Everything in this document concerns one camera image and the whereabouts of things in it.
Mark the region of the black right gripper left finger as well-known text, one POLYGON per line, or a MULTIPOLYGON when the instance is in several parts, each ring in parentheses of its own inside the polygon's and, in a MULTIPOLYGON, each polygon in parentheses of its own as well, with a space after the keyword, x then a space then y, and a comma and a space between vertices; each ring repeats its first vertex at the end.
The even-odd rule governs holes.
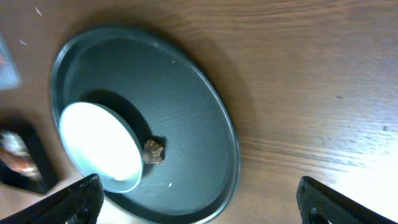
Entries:
POLYGON ((1 224, 96 223, 104 202, 99 175, 91 174, 3 218, 1 224))

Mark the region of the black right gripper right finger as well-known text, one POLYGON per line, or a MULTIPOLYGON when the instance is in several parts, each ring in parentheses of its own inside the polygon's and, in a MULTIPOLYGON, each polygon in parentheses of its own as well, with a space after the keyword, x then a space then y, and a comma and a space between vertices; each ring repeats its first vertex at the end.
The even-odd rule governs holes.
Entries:
POLYGON ((309 176, 300 179, 296 199, 302 224, 397 224, 309 176))

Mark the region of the brown food scrap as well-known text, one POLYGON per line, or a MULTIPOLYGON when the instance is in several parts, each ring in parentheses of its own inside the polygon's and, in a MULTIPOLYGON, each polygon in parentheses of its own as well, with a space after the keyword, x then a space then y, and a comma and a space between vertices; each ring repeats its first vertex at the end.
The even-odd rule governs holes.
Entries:
POLYGON ((164 146, 153 139, 144 144, 144 161, 146 164, 159 164, 164 160, 164 146))

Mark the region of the light grey plate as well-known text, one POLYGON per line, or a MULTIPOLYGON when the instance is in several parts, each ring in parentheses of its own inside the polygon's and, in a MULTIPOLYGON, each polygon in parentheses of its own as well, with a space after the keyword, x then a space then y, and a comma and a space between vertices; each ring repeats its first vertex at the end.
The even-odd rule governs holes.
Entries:
POLYGON ((103 188, 112 193, 130 192, 139 185, 144 171, 142 147, 115 111, 97 103, 72 103, 62 111, 58 131, 82 175, 99 175, 103 188))

